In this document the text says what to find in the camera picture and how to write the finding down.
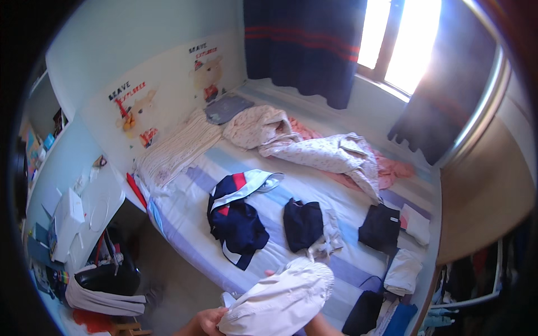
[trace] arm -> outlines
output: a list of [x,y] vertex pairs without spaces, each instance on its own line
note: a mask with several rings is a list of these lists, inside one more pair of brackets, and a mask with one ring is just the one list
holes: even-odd
[[224,336],[218,331],[217,324],[221,321],[228,308],[203,310],[197,313],[186,326],[174,333],[173,336]]
[[330,325],[321,313],[318,313],[305,326],[305,332],[308,336],[343,336],[344,334]]

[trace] bear sticker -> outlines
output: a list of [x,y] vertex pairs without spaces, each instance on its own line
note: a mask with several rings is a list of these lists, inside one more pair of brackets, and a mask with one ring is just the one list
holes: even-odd
[[144,123],[140,123],[139,119],[142,117],[144,111],[147,114],[148,110],[153,107],[153,97],[156,93],[156,90],[149,90],[147,95],[142,99],[135,99],[133,106],[129,106],[125,110],[121,108],[122,115],[116,120],[116,127],[122,128],[128,139],[133,139],[138,135],[140,144],[144,148],[148,148],[151,145],[158,130],[152,127],[144,131]]
[[221,67],[222,56],[207,60],[202,63],[199,60],[194,62],[194,70],[191,70],[189,76],[194,78],[194,88],[196,91],[203,90],[203,99],[210,103],[217,98],[217,84],[222,78]]

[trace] tiled floor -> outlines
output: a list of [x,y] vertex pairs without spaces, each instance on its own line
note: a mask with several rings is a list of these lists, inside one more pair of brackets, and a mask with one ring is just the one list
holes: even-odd
[[169,336],[197,312],[220,306],[222,290],[183,259],[149,221],[139,231],[141,289],[148,284],[164,287],[164,300],[139,318],[156,336]]

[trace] window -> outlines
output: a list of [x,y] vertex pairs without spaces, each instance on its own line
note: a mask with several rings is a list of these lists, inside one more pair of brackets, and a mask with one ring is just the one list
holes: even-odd
[[358,73],[410,96],[428,65],[441,0],[368,0]]

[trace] dark blue curtain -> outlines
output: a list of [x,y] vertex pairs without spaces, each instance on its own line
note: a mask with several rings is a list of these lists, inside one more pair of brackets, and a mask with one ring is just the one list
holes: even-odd
[[244,0],[243,7],[249,78],[347,107],[366,0]]
[[475,111],[495,55],[495,40],[461,0],[442,0],[431,61],[388,134],[422,150],[430,165],[452,147]]

